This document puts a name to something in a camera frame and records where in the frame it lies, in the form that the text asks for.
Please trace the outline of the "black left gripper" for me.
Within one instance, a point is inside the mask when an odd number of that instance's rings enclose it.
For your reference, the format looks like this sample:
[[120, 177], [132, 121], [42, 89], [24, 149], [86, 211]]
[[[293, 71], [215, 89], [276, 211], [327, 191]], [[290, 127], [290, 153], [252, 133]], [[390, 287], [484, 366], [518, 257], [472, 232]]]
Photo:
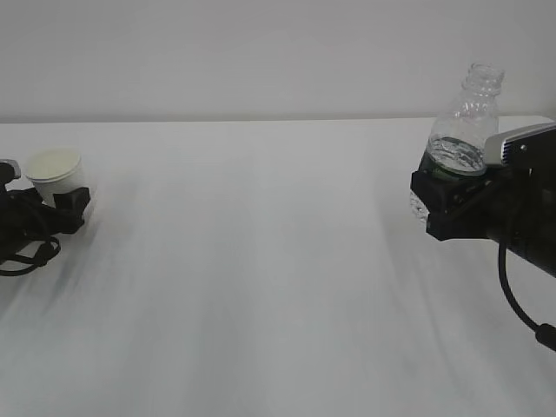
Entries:
[[[75, 234], [85, 223], [84, 211], [90, 203], [90, 190], [80, 187], [54, 194], [57, 233]], [[59, 253], [59, 241], [50, 233], [43, 217], [43, 200], [34, 189], [1, 190], [1, 260], [23, 259], [18, 253], [32, 242], [39, 242], [29, 261], [49, 261]]]

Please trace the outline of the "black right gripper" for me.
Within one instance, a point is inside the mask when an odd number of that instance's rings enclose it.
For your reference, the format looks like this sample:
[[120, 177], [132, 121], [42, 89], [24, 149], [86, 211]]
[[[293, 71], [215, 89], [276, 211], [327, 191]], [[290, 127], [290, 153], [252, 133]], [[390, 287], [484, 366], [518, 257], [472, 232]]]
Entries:
[[487, 170], [489, 183], [412, 173], [410, 188], [428, 210], [427, 233], [438, 241], [505, 242], [517, 256], [555, 275], [555, 169]]

